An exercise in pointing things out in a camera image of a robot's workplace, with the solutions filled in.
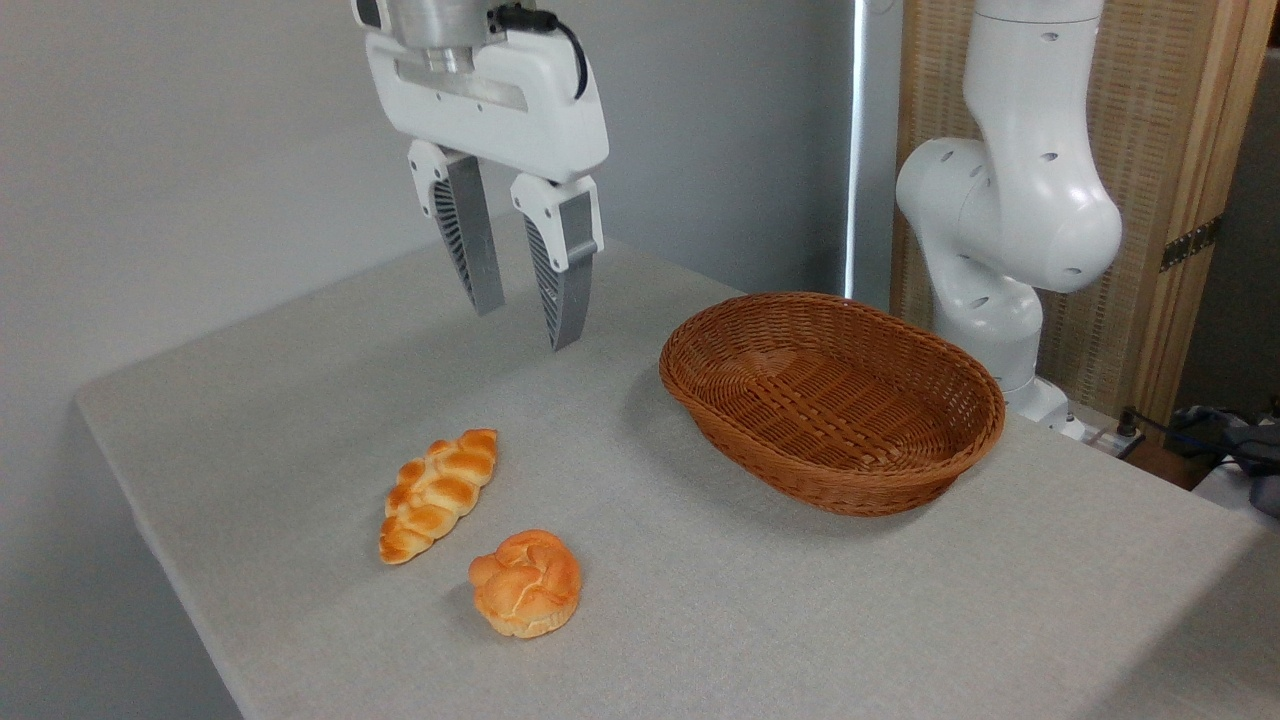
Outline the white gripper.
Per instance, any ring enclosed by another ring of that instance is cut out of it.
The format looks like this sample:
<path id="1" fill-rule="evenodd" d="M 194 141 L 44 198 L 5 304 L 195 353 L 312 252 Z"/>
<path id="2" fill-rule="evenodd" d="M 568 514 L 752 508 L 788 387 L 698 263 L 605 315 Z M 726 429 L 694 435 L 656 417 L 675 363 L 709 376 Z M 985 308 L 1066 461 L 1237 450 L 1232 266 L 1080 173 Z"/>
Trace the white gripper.
<path id="1" fill-rule="evenodd" d="M 429 70 L 421 54 L 385 35 L 369 33 L 365 47 L 384 113 L 416 138 L 407 158 L 419 205 L 436 223 L 476 314 L 506 302 L 479 156 L 525 172 L 511 196 L 524 215 L 550 347 L 576 342 L 588 318 L 593 259 L 604 245 L 596 184 L 588 174 L 611 147 L 595 81 L 575 95 L 571 42 L 509 32 L 480 47 L 474 70 L 460 74 Z"/>

